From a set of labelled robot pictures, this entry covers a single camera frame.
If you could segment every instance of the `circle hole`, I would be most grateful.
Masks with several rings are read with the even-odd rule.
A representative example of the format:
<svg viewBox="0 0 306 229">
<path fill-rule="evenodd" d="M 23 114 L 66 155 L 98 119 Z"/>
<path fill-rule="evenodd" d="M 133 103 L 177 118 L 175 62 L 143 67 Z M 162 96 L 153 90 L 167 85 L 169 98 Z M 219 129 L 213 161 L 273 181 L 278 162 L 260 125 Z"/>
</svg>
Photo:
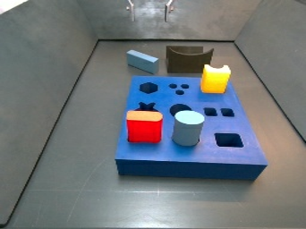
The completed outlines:
<svg viewBox="0 0 306 229">
<path fill-rule="evenodd" d="M 189 85 L 187 84 L 182 84 L 181 87 L 182 87 L 182 89 L 189 89 Z"/>
<path fill-rule="evenodd" d="M 169 85 L 169 87 L 170 87 L 171 89 L 175 89 L 175 88 L 177 88 L 177 85 L 175 85 L 174 83 L 171 83 L 171 84 Z"/>
<path fill-rule="evenodd" d="M 191 111 L 191 108 L 185 105 L 185 104 L 175 104 L 170 107 L 170 113 L 173 116 L 175 116 L 175 114 L 179 112 L 179 111 Z"/>
<path fill-rule="evenodd" d="M 183 91 L 182 89 L 178 89 L 178 90 L 175 91 L 175 93 L 177 93 L 179 96 L 185 95 L 185 91 Z"/>
</svg>

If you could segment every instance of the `red cube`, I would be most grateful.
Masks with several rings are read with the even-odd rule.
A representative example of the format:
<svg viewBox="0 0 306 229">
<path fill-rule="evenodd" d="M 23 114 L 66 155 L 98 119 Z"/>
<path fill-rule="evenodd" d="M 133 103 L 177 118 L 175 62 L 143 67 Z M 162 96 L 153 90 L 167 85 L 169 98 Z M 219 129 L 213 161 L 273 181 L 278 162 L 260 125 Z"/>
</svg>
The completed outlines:
<svg viewBox="0 0 306 229">
<path fill-rule="evenodd" d="M 158 143 L 162 140 L 163 115 L 153 111 L 129 111 L 129 142 Z"/>
</svg>

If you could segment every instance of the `dark brown block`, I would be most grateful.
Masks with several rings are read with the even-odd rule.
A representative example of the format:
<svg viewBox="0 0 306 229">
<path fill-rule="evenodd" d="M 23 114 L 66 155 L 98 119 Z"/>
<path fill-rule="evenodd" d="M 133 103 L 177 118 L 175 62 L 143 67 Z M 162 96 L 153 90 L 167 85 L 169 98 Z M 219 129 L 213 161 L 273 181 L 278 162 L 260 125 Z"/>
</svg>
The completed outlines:
<svg viewBox="0 0 306 229">
<path fill-rule="evenodd" d="M 203 47 L 166 47 L 169 73 L 202 73 L 210 64 L 214 48 L 203 53 Z"/>
</svg>

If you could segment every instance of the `blue foam board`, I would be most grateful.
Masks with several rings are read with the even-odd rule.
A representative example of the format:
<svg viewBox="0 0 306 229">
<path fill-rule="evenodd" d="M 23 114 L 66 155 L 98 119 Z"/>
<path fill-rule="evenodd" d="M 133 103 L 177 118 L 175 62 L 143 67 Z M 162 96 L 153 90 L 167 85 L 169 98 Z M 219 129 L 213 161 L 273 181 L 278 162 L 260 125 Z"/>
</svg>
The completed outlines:
<svg viewBox="0 0 306 229">
<path fill-rule="evenodd" d="M 122 120 L 117 165 L 122 175 L 254 180 L 268 161 L 232 82 L 225 94 L 205 94 L 201 78 L 134 76 L 126 112 L 155 103 L 165 119 L 161 143 L 129 143 L 126 112 Z M 181 109 L 206 117 L 198 145 L 183 147 L 171 136 Z"/>
</svg>

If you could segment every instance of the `hexagon hole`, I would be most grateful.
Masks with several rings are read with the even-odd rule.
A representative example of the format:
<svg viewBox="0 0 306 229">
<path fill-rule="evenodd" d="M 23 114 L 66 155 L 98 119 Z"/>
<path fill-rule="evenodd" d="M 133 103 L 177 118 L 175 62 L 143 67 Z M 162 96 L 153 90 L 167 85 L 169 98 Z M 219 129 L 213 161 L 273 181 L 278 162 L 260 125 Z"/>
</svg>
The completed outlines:
<svg viewBox="0 0 306 229">
<path fill-rule="evenodd" d="M 158 85 L 153 82 L 146 82 L 141 85 L 139 91 L 143 93 L 151 94 L 158 91 Z"/>
</svg>

